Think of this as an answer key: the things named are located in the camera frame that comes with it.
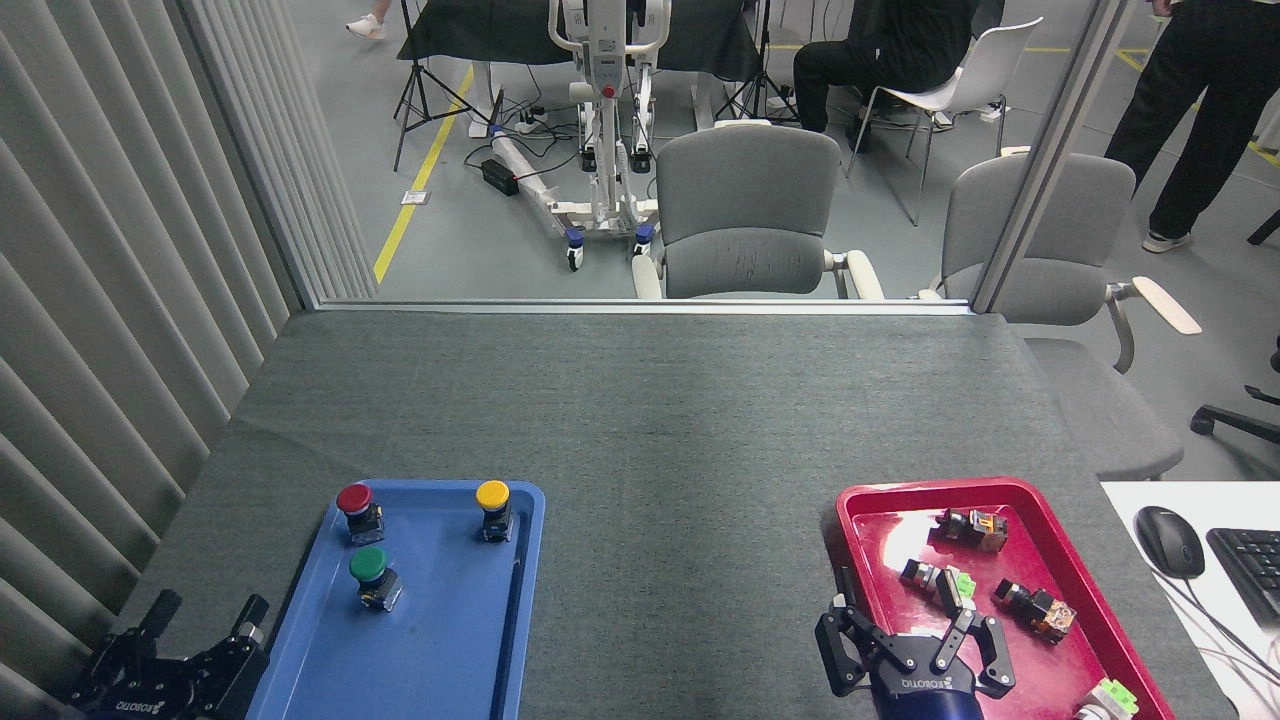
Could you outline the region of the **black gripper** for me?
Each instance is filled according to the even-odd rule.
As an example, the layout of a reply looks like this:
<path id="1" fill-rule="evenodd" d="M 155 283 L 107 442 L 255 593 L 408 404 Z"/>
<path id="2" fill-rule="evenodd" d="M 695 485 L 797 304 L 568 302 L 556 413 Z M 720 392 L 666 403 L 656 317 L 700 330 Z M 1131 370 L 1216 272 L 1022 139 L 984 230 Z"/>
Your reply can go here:
<path id="1" fill-rule="evenodd" d="M 922 661 L 915 669 L 899 638 L 856 607 L 852 580 L 850 568 L 838 570 L 838 593 L 815 625 L 835 696 L 852 693 L 872 669 L 872 697 L 879 719 L 977 719 L 975 691 L 1001 700 L 1016 685 L 1004 624 L 965 605 L 956 571 L 938 571 L 934 578 L 934 593 L 950 625 L 931 664 Z M 964 662 L 952 662 L 966 637 L 974 638 L 980 651 L 983 669 L 977 676 Z"/>
<path id="2" fill-rule="evenodd" d="M 68 706 L 87 719 L 243 719 L 269 665 L 259 628 L 269 602 L 251 594 L 230 634 L 192 659 L 156 659 L 156 641 L 180 603 L 164 589 L 137 625 L 104 635 Z"/>

